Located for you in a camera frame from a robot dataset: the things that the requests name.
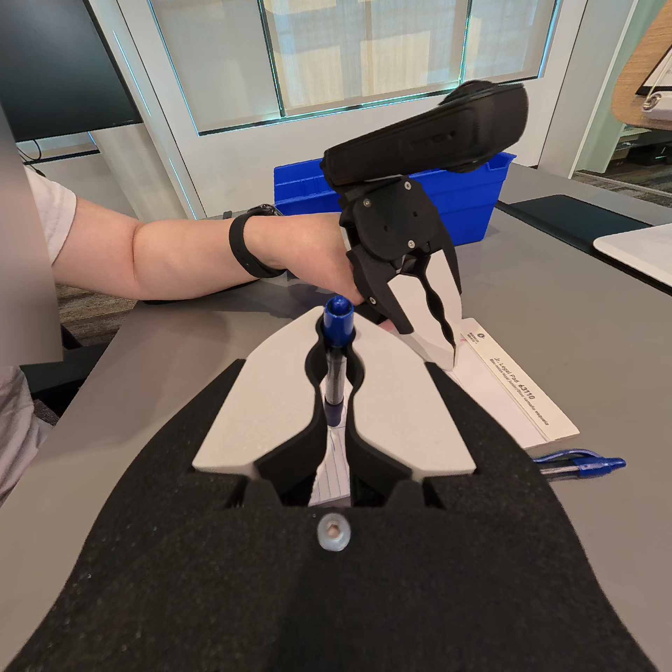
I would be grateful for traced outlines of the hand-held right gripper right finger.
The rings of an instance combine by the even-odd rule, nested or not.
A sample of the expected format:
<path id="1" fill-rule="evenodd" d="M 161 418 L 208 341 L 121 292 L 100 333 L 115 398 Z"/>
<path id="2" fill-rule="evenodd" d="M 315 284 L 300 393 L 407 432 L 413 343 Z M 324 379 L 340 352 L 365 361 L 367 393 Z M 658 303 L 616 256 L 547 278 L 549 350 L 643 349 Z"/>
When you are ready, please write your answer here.
<path id="1" fill-rule="evenodd" d="M 472 475 L 470 455 L 432 374 L 452 382 L 391 333 L 354 315 L 347 348 L 350 476 L 382 497 L 400 481 Z"/>

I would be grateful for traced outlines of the person's left forearm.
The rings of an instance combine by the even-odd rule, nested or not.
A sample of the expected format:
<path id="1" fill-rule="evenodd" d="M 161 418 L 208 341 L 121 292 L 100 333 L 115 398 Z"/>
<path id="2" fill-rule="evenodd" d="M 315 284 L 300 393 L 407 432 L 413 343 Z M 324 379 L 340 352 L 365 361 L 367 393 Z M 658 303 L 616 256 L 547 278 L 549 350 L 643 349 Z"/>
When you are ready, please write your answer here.
<path id="1" fill-rule="evenodd" d="M 255 279 L 231 252 L 231 222 L 141 223 L 78 198 L 54 279 L 131 300 L 187 300 L 243 285 Z"/>

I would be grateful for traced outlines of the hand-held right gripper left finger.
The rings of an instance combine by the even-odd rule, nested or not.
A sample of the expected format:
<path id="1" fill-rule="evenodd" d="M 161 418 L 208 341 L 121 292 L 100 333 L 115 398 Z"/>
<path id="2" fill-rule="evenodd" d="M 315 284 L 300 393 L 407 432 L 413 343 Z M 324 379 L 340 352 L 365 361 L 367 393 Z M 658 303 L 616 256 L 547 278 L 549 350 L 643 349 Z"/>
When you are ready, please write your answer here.
<path id="1" fill-rule="evenodd" d="M 273 333 L 247 357 L 192 466 L 265 479 L 281 497 L 310 497 L 327 449 L 320 384 L 323 307 Z"/>

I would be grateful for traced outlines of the person in white shirt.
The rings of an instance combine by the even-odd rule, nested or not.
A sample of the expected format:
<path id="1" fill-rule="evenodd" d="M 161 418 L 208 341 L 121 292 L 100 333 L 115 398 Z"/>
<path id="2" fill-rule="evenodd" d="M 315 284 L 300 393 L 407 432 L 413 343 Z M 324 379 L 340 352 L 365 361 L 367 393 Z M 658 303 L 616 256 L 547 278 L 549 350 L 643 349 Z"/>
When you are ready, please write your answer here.
<path id="1" fill-rule="evenodd" d="M 25 167 L 54 262 L 71 230 L 77 198 L 71 190 Z M 1 503 L 20 480 L 52 427 L 35 413 L 28 381 L 18 366 L 1 368 Z"/>

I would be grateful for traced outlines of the black monitor screen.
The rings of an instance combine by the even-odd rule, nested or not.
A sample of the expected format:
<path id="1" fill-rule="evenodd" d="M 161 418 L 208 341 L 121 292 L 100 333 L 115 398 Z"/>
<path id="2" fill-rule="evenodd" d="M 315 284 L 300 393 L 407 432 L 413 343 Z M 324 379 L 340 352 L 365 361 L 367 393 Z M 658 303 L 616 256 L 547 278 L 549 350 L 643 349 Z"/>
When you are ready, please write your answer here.
<path id="1" fill-rule="evenodd" d="M 88 1 L 1 2 L 1 106 L 16 142 L 142 122 Z"/>

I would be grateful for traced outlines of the person's left hand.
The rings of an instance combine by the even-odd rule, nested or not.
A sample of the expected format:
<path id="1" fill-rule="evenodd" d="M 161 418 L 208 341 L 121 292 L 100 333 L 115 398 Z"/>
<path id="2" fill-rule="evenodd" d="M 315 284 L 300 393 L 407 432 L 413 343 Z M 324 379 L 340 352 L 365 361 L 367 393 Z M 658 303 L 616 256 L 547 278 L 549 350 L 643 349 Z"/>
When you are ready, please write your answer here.
<path id="1" fill-rule="evenodd" d="M 339 218 L 337 213 L 252 216 L 245 224 L 243 239 L 261 264 L 287 270 L 358 306 L 365 299 L 355 285 Z"/>

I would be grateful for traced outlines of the wooden copy board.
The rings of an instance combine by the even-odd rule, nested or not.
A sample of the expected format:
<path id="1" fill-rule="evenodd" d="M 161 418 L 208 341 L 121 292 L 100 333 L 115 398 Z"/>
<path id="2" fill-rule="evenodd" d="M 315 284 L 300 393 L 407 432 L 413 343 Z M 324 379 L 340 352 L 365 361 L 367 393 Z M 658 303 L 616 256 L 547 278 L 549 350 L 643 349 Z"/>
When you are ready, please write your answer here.
<path id="1" fill-rule="evenodd" d="M 644 98 L 637 90 L 671 47 L 671 1 L 661 8 L 619 74 L 611 98 L 611 111 L 623 124 L 671 131 L 670 120 L 651 119 L 644 113 Z"/>

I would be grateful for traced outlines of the large window with blinds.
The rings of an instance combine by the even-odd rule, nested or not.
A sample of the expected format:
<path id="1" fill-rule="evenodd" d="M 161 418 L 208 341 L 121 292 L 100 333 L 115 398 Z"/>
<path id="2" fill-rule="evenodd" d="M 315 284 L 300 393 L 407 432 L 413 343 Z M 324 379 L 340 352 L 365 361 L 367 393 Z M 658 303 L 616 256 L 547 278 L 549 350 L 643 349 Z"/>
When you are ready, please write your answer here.
<path id="1" fill-rule="evenodd" d="M 558 1 L 149 1 L 200 134 L 537 77 Z"/>

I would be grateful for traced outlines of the white board stand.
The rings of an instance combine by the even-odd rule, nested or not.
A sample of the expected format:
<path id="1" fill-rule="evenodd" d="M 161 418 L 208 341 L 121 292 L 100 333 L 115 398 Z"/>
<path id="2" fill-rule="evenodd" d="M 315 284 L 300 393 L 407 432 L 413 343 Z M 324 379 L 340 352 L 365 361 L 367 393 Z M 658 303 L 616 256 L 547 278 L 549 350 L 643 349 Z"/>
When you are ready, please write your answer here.
<path id="1" fill-rule="evenodd" d="M 671 223 L 599 237 L 593 248 L 671 288 Z"/>

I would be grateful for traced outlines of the blue plastic bin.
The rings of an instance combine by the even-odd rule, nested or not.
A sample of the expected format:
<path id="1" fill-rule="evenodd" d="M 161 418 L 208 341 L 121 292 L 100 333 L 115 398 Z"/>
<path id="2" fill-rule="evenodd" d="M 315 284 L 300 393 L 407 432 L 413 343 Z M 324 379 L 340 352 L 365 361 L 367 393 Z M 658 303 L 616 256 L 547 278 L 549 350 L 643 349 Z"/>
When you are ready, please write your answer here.
<path id="1" fill-rule="evenodd" d="M 412 173 L 449 231 L 455 246 L 483 240 L 515 155 L 502 152 L 477 170 Z M 284 215 L 340 212 L 339 195 L 320 168 L 320 159 L 286 164 L 273 170 L 274 203 Z"/>

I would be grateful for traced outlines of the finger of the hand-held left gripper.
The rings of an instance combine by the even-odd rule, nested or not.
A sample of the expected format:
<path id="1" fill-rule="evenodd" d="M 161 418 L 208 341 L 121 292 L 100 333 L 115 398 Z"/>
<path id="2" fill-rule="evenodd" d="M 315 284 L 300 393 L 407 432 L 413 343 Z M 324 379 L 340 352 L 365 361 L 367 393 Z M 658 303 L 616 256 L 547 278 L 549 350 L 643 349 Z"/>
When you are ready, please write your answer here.
<path id="1" fill-rule="evenodd" d="M 426 334 L 429 357 L 441 369 L 453 369 L 460 342 L 462 301 L 444 250 L 436 251 L 426 266 L 426 298 L 430 325 Z"/>
<path id="2" fill-rule="evenodd" d="M 428 352 L 431 344 L 428 343 L 426 334 L 431 327 L 431 315 L 427 305 L 426 289 L 421 279 L 399 273 L 391 280 L 391 290 L 413 327 L 412 333 L 399 334 L 399 338 L 425 361 L 434 362 Z"/>

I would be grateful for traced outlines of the blue gel pen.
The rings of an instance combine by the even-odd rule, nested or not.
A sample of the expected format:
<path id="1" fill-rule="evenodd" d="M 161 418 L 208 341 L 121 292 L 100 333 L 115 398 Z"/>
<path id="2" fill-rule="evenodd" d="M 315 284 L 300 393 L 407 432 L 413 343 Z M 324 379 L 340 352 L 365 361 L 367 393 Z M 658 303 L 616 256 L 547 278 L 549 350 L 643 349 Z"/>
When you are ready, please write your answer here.
<path id="1" fill-rule="evenodd" d="M 532 461 L 550 481 L 596 478 L 627 466 L 622 458 L 609 458 L 584 449 L 563 449 Z"/>
<path id="2" fill-rule="evenodd" d="M 347 358 L 345 348 L 353 337 L 354 306 L 344 296 L 332 297 L 324 306 L 323 334 L 327 361 L 324 379 L 324 412 L 329 427 L 341 422 L 345 399 Z"/>

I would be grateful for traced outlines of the white lined notepad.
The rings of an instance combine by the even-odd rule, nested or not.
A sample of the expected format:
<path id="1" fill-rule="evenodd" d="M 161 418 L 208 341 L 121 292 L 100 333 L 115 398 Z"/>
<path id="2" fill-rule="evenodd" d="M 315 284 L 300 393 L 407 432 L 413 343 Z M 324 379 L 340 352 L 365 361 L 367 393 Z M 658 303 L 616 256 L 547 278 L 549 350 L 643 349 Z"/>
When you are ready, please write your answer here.
<path id="1" fill-rule="evenodd" d="M 523 448 L 531 449 L 579 434 L 575 424 L 533 382 L 488 331 L 473 318 L 462 320 L 457 363 L 449 377 L 483 407 Z M 325 405 L 327 451 L 316 472 L 309 505 L 345 505 L 349 466 L 345 455 L 345 419 L 351 385 L 343 402 Z"/>

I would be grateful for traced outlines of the black wristband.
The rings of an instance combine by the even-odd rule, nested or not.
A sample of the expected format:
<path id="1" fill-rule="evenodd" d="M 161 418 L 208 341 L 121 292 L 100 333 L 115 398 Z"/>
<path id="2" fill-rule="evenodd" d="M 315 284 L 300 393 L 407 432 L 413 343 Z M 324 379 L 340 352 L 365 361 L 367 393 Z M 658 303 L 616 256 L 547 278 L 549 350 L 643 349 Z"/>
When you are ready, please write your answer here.
<path id="1" fill-rule="evenodd" d="M 253 278 L 258 280 L 277 278 L 287 272 L 287 269 L 274 269 L 262 263 L 254 256 L 245 244 L 244 231 L 248 220 L 253 216 L 283 216 L 271 204 L 260 204 L 239 214 L 231 222 L 229 229 L 229 244 L 231 252 L 242 268 Z"/>

